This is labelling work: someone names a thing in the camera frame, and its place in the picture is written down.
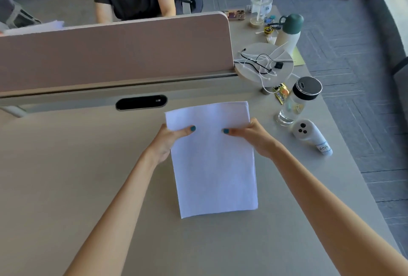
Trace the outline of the white bottle with green lid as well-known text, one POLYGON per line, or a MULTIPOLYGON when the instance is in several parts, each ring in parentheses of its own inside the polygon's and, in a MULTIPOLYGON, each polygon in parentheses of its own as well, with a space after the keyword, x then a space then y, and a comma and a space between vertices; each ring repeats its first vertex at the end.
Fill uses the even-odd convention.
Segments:
POLYGON ((304 23, 304 17, 300 14, 290 14, 281 16, 279 23, 282 28, 278 32, 275 45, 283 47, 283 49, 293 56, 293 52, 300 37, 300 33, 304 23))

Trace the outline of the phone with patterned case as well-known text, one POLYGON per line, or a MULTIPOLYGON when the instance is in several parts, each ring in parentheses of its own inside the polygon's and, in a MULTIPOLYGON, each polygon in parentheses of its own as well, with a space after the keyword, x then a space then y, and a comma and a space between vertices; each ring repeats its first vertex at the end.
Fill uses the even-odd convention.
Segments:
POLYGON ((229 21, 242 21, 246 17, 245 10, 225 10, 223 13, 229 21))

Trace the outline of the round beige tray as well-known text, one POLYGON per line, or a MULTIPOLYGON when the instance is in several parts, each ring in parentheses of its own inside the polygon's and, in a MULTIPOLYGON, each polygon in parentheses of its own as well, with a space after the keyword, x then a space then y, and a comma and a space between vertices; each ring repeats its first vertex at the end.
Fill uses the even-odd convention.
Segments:
POLYGON ((238 51, 233 61, 238 75, 264 87, 283 83, 294 68, 289 53, 271 43, 250 44, 238 51))

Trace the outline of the yellow sticky note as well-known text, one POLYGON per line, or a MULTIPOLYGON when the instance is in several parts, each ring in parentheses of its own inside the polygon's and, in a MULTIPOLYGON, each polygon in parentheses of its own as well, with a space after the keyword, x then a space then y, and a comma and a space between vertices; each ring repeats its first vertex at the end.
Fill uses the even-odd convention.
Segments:
POLYGON ((294 66, 302 66, 302 65, 306 64, 306 62, 304 61, 302 55, 300 54, 297 46, 294 47, 293 52, 291 54, 291 57, 293 59, 293 65, 294 66))

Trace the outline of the person's left hand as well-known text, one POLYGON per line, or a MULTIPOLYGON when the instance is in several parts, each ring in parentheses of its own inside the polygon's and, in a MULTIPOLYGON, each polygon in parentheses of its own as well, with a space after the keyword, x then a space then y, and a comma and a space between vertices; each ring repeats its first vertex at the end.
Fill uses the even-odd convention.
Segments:
POLYGON ((171 148, 178 139, 172 139, 171 132, 166 123, 163 123, 155 138, 141 155, 141 159, 150 165, 158 165, 165 161, 171 152, 171 148))

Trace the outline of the clear cup with straw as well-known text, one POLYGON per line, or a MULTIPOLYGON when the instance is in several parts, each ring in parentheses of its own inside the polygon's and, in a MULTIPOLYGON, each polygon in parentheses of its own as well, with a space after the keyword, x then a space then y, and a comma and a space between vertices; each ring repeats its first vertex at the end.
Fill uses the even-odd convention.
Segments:
POLYGON ((249 25, 258 28, 264 25, 265 17, 270 13, 273 0, 251 0, 251 17, 249 25))

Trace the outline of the pink desk divider panel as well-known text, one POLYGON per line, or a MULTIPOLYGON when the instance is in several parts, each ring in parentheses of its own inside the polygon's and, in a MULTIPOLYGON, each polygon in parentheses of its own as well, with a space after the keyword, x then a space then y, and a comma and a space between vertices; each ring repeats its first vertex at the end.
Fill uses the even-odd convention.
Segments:
POLYGON ((0 98, 233 69, 229 22, 220 11, 0 36, 0 98))

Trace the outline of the person's right hand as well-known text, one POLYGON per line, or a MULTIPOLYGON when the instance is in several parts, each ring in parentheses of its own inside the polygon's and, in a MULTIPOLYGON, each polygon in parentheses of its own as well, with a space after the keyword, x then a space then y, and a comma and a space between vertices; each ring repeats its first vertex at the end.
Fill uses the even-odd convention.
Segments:
POLYGON ((256 118, 251 118, 243 128, 249 130, 247 136, 241 138, 251 144, 260 155, 272 160, 284 152, 284 146, 271 136, 256 118))

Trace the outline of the yellow snack packet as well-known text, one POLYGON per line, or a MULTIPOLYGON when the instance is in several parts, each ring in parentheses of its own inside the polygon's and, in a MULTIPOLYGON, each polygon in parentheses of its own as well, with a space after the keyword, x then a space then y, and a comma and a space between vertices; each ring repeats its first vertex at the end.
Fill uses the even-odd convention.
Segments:
POLYGON ((278 86, 274 87, 273 94, 276 96, 280 104, 283 105, 286 98, 290 94, 290 89, 284 83, 281 83, 278 86))

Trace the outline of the white paper stack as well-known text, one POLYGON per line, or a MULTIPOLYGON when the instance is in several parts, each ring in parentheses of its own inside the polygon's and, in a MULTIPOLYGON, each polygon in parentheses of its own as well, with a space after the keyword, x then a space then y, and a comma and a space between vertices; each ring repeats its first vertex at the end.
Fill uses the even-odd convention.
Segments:
POLYGON ((250 123, 247 101, 180 108, 165 113, 172 130, 195 126, 171 148, 181 218, 256 210, 254 150, 224 129, 250 123))

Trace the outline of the white handheld controller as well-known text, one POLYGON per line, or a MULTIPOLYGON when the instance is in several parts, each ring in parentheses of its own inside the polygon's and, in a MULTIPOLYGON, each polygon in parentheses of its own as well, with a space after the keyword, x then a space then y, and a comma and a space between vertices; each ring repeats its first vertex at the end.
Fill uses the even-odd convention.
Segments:
POLYGON ((309 119, 300 119, 292 125, 293 135, 301 141, 309 141, 324 156, 331 156, 333 150, 317 126, 309 119))

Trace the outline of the person's left forearm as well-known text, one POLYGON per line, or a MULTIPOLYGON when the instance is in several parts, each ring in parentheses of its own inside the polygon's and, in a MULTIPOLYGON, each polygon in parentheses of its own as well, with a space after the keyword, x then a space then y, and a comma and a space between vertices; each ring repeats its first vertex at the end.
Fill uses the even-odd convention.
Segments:
POLYGON ((157 156, 145 150, 63 276, 121 276, 157 156))

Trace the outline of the clear bottle with black lid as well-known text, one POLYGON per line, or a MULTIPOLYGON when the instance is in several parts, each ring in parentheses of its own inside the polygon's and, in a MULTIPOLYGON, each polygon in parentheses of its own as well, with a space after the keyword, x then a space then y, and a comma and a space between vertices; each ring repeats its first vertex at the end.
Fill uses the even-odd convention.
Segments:
POLYGON ((314 77, 295 76, 295 78, 296 81, 277 115, 277 121, 284 126, 293 124, 305 106, 316 99, 323 89, 322 83, 314 77))

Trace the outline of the person's right forearm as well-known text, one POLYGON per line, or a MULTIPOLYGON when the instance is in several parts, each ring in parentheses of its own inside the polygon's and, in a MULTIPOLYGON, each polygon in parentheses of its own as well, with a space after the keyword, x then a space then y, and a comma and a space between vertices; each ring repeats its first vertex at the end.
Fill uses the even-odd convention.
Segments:
POLYGON ((282 144, 270 158, 341 276, 408 276, 408 260, 282 144))

